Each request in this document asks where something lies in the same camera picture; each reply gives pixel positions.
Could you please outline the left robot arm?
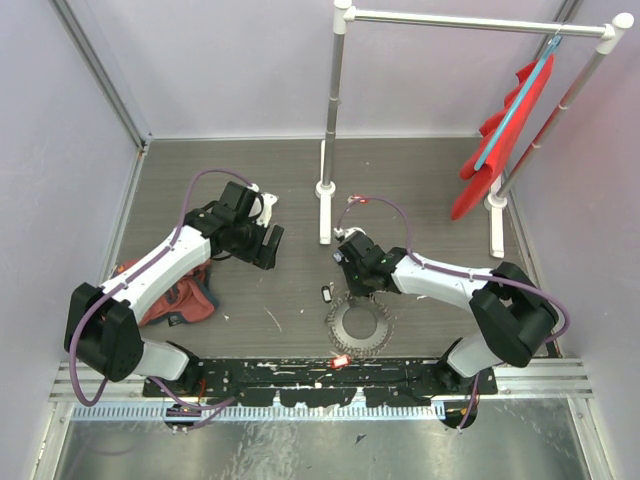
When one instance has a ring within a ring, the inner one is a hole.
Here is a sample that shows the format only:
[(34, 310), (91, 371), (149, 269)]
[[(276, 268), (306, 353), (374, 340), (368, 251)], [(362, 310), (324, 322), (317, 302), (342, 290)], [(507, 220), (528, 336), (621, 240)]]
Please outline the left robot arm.
[(284, 233), (271, 225), (277, 196), (230, 181), (219, 199), (183, 210), (154, 250), (99, 286), (83, 283), (71, 295), (64, 349), (104, 378), (155, 377), (178, 396), (202, 378), (200, 359), (171, 342), (142, 338), (144, 315), (189, 271), (221, 253), (262, 270), (274, 268)]

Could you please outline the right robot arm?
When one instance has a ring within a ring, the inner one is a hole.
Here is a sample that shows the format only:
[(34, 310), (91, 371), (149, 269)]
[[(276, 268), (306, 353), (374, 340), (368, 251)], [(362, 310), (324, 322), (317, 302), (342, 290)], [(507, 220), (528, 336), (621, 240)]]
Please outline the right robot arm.
[(336, 237), (338, 265), (351, 294), (426, 296), (473, 316), (478, 332), (454, 341), (436, 363), (436, 381), (449, 393), (462, 393), (477, 374), (495, 365), (528, 366), (551, 340), (559, 315), (549, 297), (513, 263), (467, 268), (429, 260), (406, 248), (384, 251), (359, 229), (338, 231)]

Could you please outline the metal disc with keyrings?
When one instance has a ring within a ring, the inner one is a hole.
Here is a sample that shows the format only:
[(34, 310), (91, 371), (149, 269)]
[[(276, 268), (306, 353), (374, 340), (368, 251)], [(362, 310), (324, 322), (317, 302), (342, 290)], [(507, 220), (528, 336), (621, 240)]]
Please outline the metal disc with keyrings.
[[(350, 310), (361, 309), (370, 314), (376, 325), (366, 338), (356, 338), (345, 327), (345, 318)], [(389, 343), (394, 333), (389, 309), (373, 296), (353, 296), (347, 292), (337, 298), (327, 313), (325, 323), (334, 346), (342, 353), (355, 358), (371, 358), (378, 355)]]

